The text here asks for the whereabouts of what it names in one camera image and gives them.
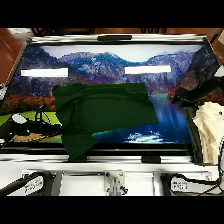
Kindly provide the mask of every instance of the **wooden floor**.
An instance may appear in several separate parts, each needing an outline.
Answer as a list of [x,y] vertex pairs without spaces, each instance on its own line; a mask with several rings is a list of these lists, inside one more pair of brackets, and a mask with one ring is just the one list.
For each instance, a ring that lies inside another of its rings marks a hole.
[[[168,28],[169,34],[205,34],[211,40],[220,28]],[[140,28],[95,28],[96,34],[131,34],[141,33]],[[31,32],[12,33],[8,28],[0,28],[0,83],[9,83],[10,71],[27,37],[33,36]],[[224,45],[216,40],[212,45],[215,53],[224,61]]]

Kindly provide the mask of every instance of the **mountain image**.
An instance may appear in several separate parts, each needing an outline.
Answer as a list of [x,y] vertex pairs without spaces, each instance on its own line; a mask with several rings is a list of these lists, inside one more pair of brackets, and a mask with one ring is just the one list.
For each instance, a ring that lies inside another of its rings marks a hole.
[[[166,93],[177,85],[192,63],[194,52],[164,53],[145,62],[126,61],[113,53],[76,52],[60,58],[51,56],[41,47],[29,46],[17,67],[7,96],[52,97],[54,85],[76,82],[86,84],[111,84],[145,82],[149,94]],[[125,67],[170,65],[170,73],[125,74]],[[22,69],[68,68],[68,78],[21,77]]]

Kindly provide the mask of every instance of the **dark green t-shirt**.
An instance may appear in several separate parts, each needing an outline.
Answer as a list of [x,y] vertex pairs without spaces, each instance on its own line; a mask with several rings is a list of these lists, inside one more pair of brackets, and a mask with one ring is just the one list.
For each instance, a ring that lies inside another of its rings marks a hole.
[[93,133],[158,124],[145,83],[54,86],[56,116],[70,159],[94,144]]

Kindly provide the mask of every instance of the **sky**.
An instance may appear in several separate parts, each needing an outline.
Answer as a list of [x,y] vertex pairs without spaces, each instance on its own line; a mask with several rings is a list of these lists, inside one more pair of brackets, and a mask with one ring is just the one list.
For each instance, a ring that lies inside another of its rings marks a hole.
[[76,52],[114,53],[120,58],[130,62],[143,62],[164,52],[175,53],[178,51],[196,52],[200,45],[157,45],[157,44],[132,44],[132,45],[65,45],[42,47],[51,56],[60,58]]

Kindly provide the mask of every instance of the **beige cloth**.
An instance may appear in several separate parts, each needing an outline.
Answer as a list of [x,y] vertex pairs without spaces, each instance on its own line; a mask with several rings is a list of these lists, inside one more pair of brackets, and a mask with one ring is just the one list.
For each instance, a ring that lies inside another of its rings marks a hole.
[[193,118],[198,127],[204,163],[218,164],[219,145],[224,136],[224,106],[206,102]]

